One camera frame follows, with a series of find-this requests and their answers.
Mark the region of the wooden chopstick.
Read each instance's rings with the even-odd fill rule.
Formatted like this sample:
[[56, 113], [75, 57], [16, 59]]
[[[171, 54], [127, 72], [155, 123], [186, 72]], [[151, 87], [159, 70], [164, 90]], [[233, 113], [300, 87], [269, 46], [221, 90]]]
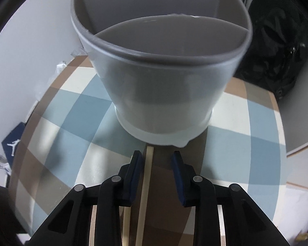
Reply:
[[149, 185], [151, 180], [152, 162], [153, 162], [154, 147], [148, 146], [146, 148], [145, 166], [143, 172], [143, 184], [140, 200], [140, 210], [138, 215], [138, 225], [136, 233], [135, 246], [142, 246], [143, 234], [145, 229], [147, 202], [149, 194]]
[[130, 242], [131, 207], [124, 207], [122, 225], [122, 245], [129, 246]]

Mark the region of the wooden chopstick in pile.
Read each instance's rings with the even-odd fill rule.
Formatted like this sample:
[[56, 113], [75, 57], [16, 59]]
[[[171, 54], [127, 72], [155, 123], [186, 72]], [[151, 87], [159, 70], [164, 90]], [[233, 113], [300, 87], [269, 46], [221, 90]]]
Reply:
[[124, 207], [122, 225], [122, 245], [129, 246], [130, 242], [131, 207]]

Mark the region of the navy Jordan shoe box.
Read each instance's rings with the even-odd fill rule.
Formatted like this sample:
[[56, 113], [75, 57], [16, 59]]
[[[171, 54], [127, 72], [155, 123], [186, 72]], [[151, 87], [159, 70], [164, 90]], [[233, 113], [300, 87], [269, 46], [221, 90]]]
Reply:
[[25, 129], [25, 123], [20, 122], [1, 142], [2, 148], [4, 150], [6, 159], [10, 167], [13, 166], [15, 152], [22, 138], [24, 129]]

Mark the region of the clear plastic bags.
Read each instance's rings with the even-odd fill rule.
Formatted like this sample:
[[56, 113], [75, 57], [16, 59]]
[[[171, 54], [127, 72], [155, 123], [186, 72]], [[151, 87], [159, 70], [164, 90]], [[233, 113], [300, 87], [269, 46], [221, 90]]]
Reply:
[[72, 57], [68, 60], [63, 60], [58, 63], [55, 67], [55, 70], [50, 75], [48, 79], [46, 79], [43, 83], [39, 83], [35, 87], [35, 98], [37, 101], [40, 101], [47, 89], [51, 86], [51, 84], [56, 80], [56, 78], [63, 72], [63, 70], [68, 66], [68, 64], [78, 56], [86, 56], [86, 52], [84, 47], [78, 47], [70, 54]]

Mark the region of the grey divided utensil holder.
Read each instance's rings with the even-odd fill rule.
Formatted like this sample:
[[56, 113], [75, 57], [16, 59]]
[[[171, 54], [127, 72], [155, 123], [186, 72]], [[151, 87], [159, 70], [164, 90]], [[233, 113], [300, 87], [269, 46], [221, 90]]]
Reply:
[[121, 126], [181, 148], [207, 129], [253, 33], [242, 0], [71, 0], [71, 19]]

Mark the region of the black backpack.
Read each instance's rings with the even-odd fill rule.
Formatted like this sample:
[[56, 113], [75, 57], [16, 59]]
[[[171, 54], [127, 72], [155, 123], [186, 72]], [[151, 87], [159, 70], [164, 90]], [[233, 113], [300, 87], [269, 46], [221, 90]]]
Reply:
[[283, 99], [308, 60], [308, 13], [296, 0], [252, 0], [253, 39], [235, 76]]

